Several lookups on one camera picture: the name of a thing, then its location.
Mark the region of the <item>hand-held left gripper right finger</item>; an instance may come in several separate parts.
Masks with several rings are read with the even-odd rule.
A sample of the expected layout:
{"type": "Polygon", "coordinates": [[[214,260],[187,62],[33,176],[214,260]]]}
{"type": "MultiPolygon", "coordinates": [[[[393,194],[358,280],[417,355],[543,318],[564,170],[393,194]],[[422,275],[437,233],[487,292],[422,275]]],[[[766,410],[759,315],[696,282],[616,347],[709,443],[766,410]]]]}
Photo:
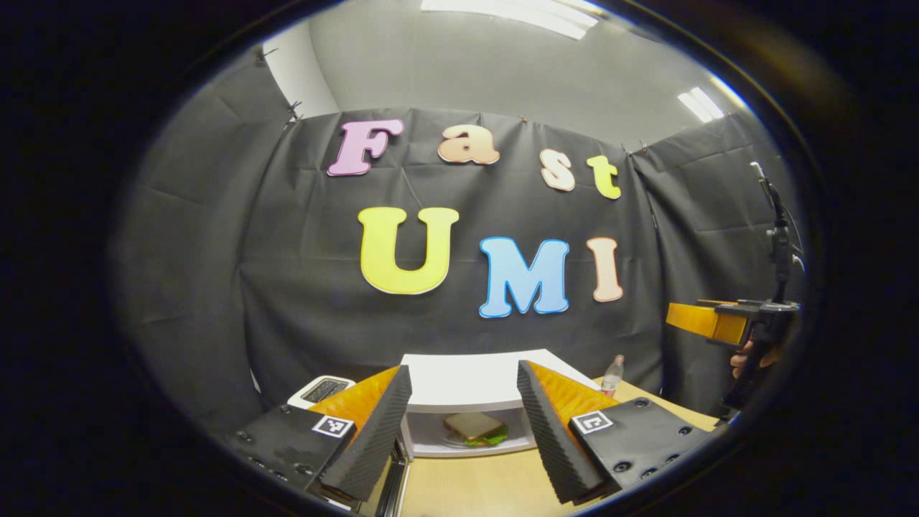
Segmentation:
{"type": "Polygon", "coordinates": [[[516,388],[560,503],[629,490],[710,435],[647,397],[620,402],[531,360],[518,361],[516,388]]]}

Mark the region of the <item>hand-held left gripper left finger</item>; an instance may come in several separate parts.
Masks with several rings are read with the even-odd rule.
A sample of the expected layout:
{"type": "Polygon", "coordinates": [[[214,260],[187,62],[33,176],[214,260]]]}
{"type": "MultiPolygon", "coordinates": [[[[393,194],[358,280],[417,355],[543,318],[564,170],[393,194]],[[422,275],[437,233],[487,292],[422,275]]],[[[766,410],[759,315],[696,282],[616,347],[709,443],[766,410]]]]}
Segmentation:
{"type": "Polygon", "coordinates": [[[391,458],[411,397],[397,365],[309,408],[282,404],[227,433],[233,454],[301,497],[365,503],[391,458]]]}

